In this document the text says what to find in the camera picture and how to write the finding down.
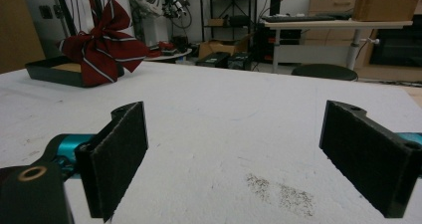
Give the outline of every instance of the metal ring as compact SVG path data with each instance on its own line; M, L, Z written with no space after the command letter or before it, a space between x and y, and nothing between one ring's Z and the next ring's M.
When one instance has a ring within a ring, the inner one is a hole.
M29 172L31 171L37 171L35 172L35 174L30 174L28 175ZM39 178L40 176L44 175L44 173L47 172L47 167L45 166L34 166L31 168L26 169L25 171L21 172L21 174L19 174L18 176L18 180L19 181L32 181L35 180L37 178Z

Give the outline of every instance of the red ribbon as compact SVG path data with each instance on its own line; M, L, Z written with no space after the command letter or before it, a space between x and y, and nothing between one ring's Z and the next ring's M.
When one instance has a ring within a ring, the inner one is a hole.
M119 32L130 26L124 9L115 0L109 0L99 24L89 34L80 32L61 41L59 50L81 64L86 86L116 82L118 65L133 72L149 52L142 42Z

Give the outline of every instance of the chair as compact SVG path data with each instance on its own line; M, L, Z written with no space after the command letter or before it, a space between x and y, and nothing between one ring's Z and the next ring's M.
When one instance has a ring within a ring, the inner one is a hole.
M357 73L336 65L312 64L296 67L292 70L293 76L333 79L341 81L357 81Z

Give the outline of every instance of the stool seat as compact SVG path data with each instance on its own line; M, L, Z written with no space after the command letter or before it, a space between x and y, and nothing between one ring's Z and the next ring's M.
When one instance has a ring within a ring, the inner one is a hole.
M312 64L304 65L292 70L293 76L324 78L341 81L356 81L357 73L336 65Z

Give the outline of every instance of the red bow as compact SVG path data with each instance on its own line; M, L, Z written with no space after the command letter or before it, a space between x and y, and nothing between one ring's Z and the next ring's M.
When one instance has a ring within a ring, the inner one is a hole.
M81 64L86 86L116 82L117 64L133 72L149 52L142 42L119 32L130 26L124 9L115 0L109 0L99 24L89 34L80 32L61 41L59 50Z

